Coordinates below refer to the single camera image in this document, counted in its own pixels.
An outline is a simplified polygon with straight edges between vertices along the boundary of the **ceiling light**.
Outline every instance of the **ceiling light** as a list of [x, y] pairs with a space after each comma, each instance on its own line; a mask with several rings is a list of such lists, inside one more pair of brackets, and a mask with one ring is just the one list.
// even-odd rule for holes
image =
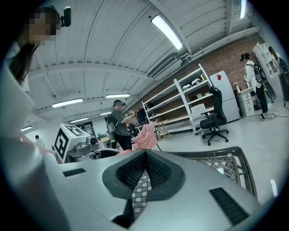
[[165, 36], [168, 37], [178, 51], [182, 49], [181, 41], [178, 39], [177, 35], [172, 31], [169, 25], [161, 18], [161, 16], [155, 16], [151, 22], [156, 25], [165, 34]]
[[23, 131], [26, 131], [26, 130], [31, 129], [31, 128], [32, 128], [31, 126], [28, 126], [26, 128], [23, 128], [21, 131], [23, 132]]
[[80, 103], [82, 102], [82, 99], [73, 99], [73, 100], [67, 100], [59, 103], [54, 103], [52, 106], [55, 107], [60, 107], [60, 106], [65, 106], [73, 103]]
[[74, 120], [74, 121], [71, 121], [71, 123], [76, 123], [76, 122], [80, 122], [80, 121], [84, 121], [84, 120], [88, 120], [88, 118], [82, 118], [82, 119], [79, 119], [79, 120]]
[[121, 98], [121, 97], [129, 97], [130, 94], [119, 94], [119, 95], [107, 95], [106, 98]]
[[246, 0], [241, 0], [240, 18], [244, 18], [245, 17], [245, 9], [246, 9]]
[[104, 113], [101, 113], [100, 115], [102, 116], [104, 116], [104, 115], [108, 115], [108, 114], [111, 114], [111, 111], [110, 112], [104, 112]]

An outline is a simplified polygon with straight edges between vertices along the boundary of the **man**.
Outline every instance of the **man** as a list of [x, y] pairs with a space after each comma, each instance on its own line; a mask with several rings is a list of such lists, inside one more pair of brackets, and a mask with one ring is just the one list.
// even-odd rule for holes
[[123, 103], [117, 99], [113, 102], [113, 110], [111, 113], [112, 122], [116, 128], [115, 139], [123, 150], [131, 149], [131, 139], [127, 131], [127, 124], [134, 123], [135, 114], [124, 117], [121, 114]]
[[37, 146], [39, 146], [39, 147], [45, 147], [43, 140], [40, 139], [38, 135], [35, 136], [35, 139], [36, 139], [35, 144], [36, 144]]

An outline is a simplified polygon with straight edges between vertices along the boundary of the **white ceiling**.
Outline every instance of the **white ceiling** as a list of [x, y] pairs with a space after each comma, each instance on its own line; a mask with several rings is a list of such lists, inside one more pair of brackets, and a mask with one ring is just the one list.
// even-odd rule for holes
[[[150, 18], [162, 11], [186, 40], [191, 53], [224, 38], [228, 25], [226, 0], [53, 0], [61, 13], [72, 8], [72, 23], [55, 41], [39, 47], [28, 74], [33, 113], [49, 120], [95, 116], [109, 111], [107, 94], [129, 93], [131, 103], [157, 81], [145, 76], [164, 57], [177, 52]], [[253, 9], [239, 19], [234, 0], [230, 34], [251, 25]], [[184, 48], [179, 54], [188, 50]], [[53, 109], [52, 103], [83, 98], [84, 103]]]

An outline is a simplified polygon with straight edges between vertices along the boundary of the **wooden stool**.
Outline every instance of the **wooden stool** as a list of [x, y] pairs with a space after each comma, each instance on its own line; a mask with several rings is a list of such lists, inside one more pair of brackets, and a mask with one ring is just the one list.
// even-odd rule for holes
[[163, 120], [161, 122], [158, 122], [157, 123], [157, 127], [158, 127], [158, 131], [159, 131], [159, 136], [166, 136], [169, 135], [170, 136], [170, 133], [168, 132], [166, 126], [164, 125], [165, 122], [167, 122], [168, 120]]

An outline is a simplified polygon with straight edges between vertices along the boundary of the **pink cloth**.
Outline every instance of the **pink cloth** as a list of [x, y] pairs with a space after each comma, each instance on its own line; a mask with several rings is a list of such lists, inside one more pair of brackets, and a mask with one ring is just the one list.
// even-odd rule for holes
[[151, 149], [158, 144], [154, 135], [154, 127], [156, 124], [157, 122], [144, 125], [138, 136], [131, 139], [134, 142], [134, 149]]

